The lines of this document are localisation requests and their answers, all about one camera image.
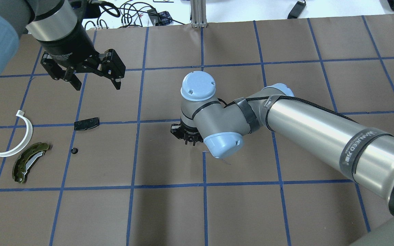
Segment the dark green curved metal part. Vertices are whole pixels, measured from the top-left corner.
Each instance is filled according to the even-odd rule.
[[[27,174],[36,161],[50,149],[47,143],[35,143],[17,158],[13,165],[12,178],[22,184],[27,181]]]

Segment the white curved object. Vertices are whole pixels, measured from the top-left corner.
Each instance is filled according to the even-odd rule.
[[[21,151],[22,149],[25,148],[25,146],[28,145],[28,142],[31,140],[31,136],[33,135],[33,125],[31,124],[31,122],[27,118],[24,117],[24,111],[18,110],[16,113],[16,116],[25,121],[25,126],[27,126],[25,136],[16,147],[12,148],[9,151],[0,153],[0,157],[9,157],[9,156],[19,153],[19,151]]]

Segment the silver robotic arm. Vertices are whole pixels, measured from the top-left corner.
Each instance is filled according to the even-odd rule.
[[[80,90],[75,72],[95,73],[110,79],[119,90],[124,63],[113,49],[103,54],[95,50],[82,19],[68,0],[0,0],[0,74],[16,53],[26,27],[45,50],[40,62],[51,78],[63,79]]]
[[[225,158],[243,146],[242,136],[265,126],[385,199],[394,215],[394,137],[389,133],[295,98],[284,84],[223,107],[212,76],[195,71],[184,78],[181,94],[181,122],[170,131],[185,144],[204,142],[215,158]],[[394,218],[354,245],[394,245]]]

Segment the black eraser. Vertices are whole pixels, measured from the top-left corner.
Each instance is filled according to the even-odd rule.
[[[302,11],[305,9],[306,3],[302,3],[297,1],[296,5],[294,5],[293,9],[288,14],[288,19],[297,19]]]

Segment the grid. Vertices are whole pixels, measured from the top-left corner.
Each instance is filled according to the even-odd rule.
[[[328,81],[327,77],[327,72],[325,69],[325,63],[331,63],[331,62],[339,62],[339,61],[364,61],[364,60],[378,60],[381,63],[381,66],[383,68],[384,73],[386,74],[386,77],[390,83],[390,86],[394,92],[394,84],[392,82],[392,79],[387,71],[387,68],[384,64],[384,60],[387,59],[394,59],[393,57],[382,57],[380,55],[380,52],[377,48],[377,44],[375,43],[374,37],[372,36],[372,33],[369,29],[369,26],[366,22],[366,19],[364,16],[362,16],[364,25],[366,27],[366,30],[369,33],[369,37],[372,41],[372,44],[375,48],[375,51],[377,53],[377,57],[375,58],[355,58],[355,59],[322,59],[322,56],[320,54],[319,50],[319,45],[317,44],[316,41],[316,36],[314,34],[313,26],[311,24],[310,19],[308,19],[308,26],[311,30],[311,36],[314,41],[314,45],[317,51],[318,59],[316,60],[302,60],[302,61],[277,61],[277,62],[264,62],[263,61],[263,54],[261,51],[261,43],[260,43],[260,38],[259,38],[259,33],[258,33],[258,28],[257,24],[254,21],[253,26],[254,26],[254,31],[256,34],[256,42],[258,44],[258,52],[259,52],[259,57],[260,57],[260,62],[259,63],[244,63],[244,64],[217,64],[217,65],[205,65],[204,62],[204,43],[203,43],[203,35],[205,30],[202,28],[200,30],[200,46],[201,46],[201,65],[200,66],[183,66],[183,67],[157,67],[157,68],[146,68],[145,67],[145,62],[146,62],[146,56],[147,56],[147,43],[148,43],[148,37],[150,34],[151,28],[147,28],[145,32],[145,43],[144,43],[144,55],[143,55],[143,63],[142,63],[142,68],[138,69],[128,69],[128,71],[141,71],[141,85],[140,85],[140,91],[139,91],[139,102],[138,102],[138,112],[137,112],[137,120],[136,121],[112,121],[112,122],[101,122],[100,124],[103,125],[111,125],[111,124],[136,124],[136,141],[135,141],[135,149],[134,149],[134,157],[133,157],[133,171],[132,171],[132,179],[131,179],[131,185],[126,185],[126,186],[98,186],[98,187],[65,187],[65,181],[66,181],[66,176],[67,176],[67,171],[68,167],[70,164],[70,159],[71,159],[71,154],[68,151],[67,154],[67,161],[66,161],[66,166],[64,169],[64,175],[63,179],[61,182],[60,187],[46,187],[46,188],[0,188],[0,192],[28,192],[28,191],[59,191],[59,197],[58,197],[58,202],[56,206],[56,211],[55,211],[55,216],[54,216],[54,221],[53,221],[53,227],[52,227],[52,232],[51,232],[51,237],[50,237],[50,242],[49,245],[53,245],[53,240],[54,240],[54,234],[56,230],[56,224],[58,223],[58,216],[59,216],[59,211],[60,211],[60,206],[61,206],[61,200],[64,191],[69,191],[69,190],[130,190],[130,199],[129,199],[129,210],[128,210],[128,221],[127,221],[127,232],[126,232],[126,237],[127,237],[127,245],[130,243],[130,232],[132,229],[132,210],[133,210],[133,195],[134,191],[138,189],[162,189],[162,188],[180,188],[180,187],[203,187],[203,221],[204,221],[204,234],[205,234],[205,246],[209,245],[209,237],[211,236],[210,233],[208,232],[208,195],[207,195],[207,188],[208,187],[217,187],[217,186],[280,186],[280,198],[281,198],[281,207],[283,210],[283,219],[284,219],[284,226],[285,226],[285,231],[286,231],[286,239],[287,239],[287,244],[291,245],[291,237],[290,237],[290,226],[289,226],[289,218],[287,215],[287,208],[286,208],[286,199],[285,199],[285,194],[284,194],[284,185],[289,185],[289,184],[322,184],[322,183],[352,183],[349,179],[330,179],[330,180],[295,180],[295,181],[284,181],[283,180],[283,174],[280,169],[280,163],[279,163],[279,156],[278,156],[278,142],[275,136],[274,132],[271,132],[272,134],[272,142],[274,146],[274,152],[275,152],[275,158],[276,158],[276,165],[277,165],[277,172],[278,172],[278,181],[267,181],[267,182],[207,182],[207,174],[206,174],[206,155],[207,152],[204,151],[202,153],[202,166],[203,166],[203,182],[198,182],[198,183],[183,183],[183,184],[168,184],[168,185],[135,185],[135,176],[136,176],[136,163],[137,163],[137,158],[138,158],[138,141],[139,141],[139,133],[140,133],[140,126],[141,124],[149,124],[149,123],[163,123],[163,122],[178,122],[180,119],[167,119],[167,120],[141,120],[141,103],[142,103],[142,95],[143,95],[143,88],[144,88],[144,73],[145,71],[148,70],[168,70],[168,69],[188,69],[188,68],[200,68],[202,71],[207,68],[207,67],[236,67],[236,66],[250,66],[250,65],[260,65],[261,70],[262,70],[262,77],[264,84],[263,86],[267,86],[267,81],[266,81],[266,75],[264,71],[264,66],[269,65],[269,64],[296,64],[296,63],[319,63],[323,74],[324,78],[326,81],[327,89],[329,91],[330,99],[333,105],[333,110],[336,112],[339,112],[335,103],[335,99],[333,97],[333,92],[330,86],[330,83]],[[93,37],[93,43],[95,44],[95,39],[97,36],[97,31],[94,33]],[[28,85],[25,89],[25,94],[22,100],[22,103],[20,105],[20,109],[22,110],[25,99],[28,94],[28,90],[31,85],[31,80],[36,77],[36,76],[47,76],[47,74],[39,73],[36,74],[36,66],[39,61],[40,55],[42,53],[42,48],[39,49],[39,52],[37,54],[36,62],[33,67],[33,70],[31,74],[21,74],[21,75],[4,75],[0,76],[0,78],[11,78],[11,77],[29,77]],[[77,114],[75,116],[75,121],[79,120],[79,115],[80,115],[80,110],[81,110],[81,105],[83,102],[83,94],[84,94],[84,89],[86,85],[86,79],[88,75],[85,74],[84,80],[83,80],[83,86],[81,88],[81,93],[80,93],[80,98],[78,102],[78,109],[77,109]],[[393,113],[394,111],[376,111],[376,112],[340,112],[344,115],[359,115],[359,114],[388,114],[388,113]],[[34,127],[56,127],[56,126],[72,126],[73,123],[61,123],[61,124],[37,124],[33,125]],[[9,143],[7,145],[7,150],[9,149],[11,142],[14,137],[15,130],[18,128],[25,128],[25,126],[18,125],[18,118],[16,119],[14,125],[10,126],[0,126],[0,129],[3,128],[8,128],[8,129],[13,129]],[[75,141],[75,131],[72,133],[72,138],[70,141],[70,147],[69,150],[72,149],[74,141]],[[0,176],[3,170],[3,167],[5,165],[6,159],[4,158],[0,167]],[[366,226],[366,230],[369,232],[370,231],[370,225],[369,225],[369,220],[367,218],[366,210],[364,208],[363,204],[363,198],[361,196],[360,189],[357,184],[354,184],[356,193],[358,195],[359,199],[359,205],[361,207],[361,211],[363,214],[363,219],[364,223]]]

